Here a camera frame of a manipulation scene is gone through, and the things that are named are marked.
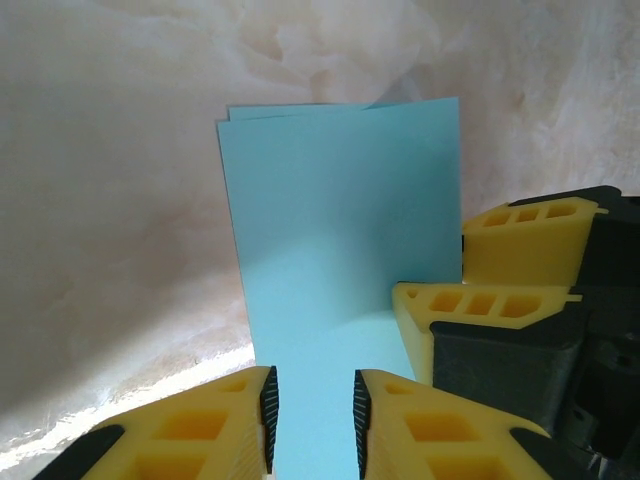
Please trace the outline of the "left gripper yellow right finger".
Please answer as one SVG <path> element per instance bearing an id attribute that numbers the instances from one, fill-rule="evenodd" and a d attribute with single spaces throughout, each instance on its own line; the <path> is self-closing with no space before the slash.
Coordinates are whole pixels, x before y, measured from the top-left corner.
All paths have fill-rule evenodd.
<path id="1" fill-rule="evenodd" d="M 360 480 L 599 480 L 540 426 L 383 370 L 354 375 Z"/>

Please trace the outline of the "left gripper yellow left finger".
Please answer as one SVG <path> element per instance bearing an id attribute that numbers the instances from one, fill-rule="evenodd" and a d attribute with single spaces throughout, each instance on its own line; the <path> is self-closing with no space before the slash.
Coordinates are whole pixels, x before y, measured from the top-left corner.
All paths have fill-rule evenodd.
<path id="1" fill-rule="evenodd" d="M 104 420 L 32 480 L 267 480 L 277 370 L 254 366 Z"/>

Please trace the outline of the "light blue paper sheet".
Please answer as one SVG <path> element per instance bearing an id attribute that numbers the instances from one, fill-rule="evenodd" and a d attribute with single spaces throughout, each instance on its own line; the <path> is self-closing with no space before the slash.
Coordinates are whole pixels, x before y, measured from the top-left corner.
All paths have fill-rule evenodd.
<path id="1" fill-rule="evenodd" d="M 354 373 L 411 367 L 399 282 L 461 279 L 459 104 L 236 106 L 217 126 L 277 480 L 357 480 Z"/>

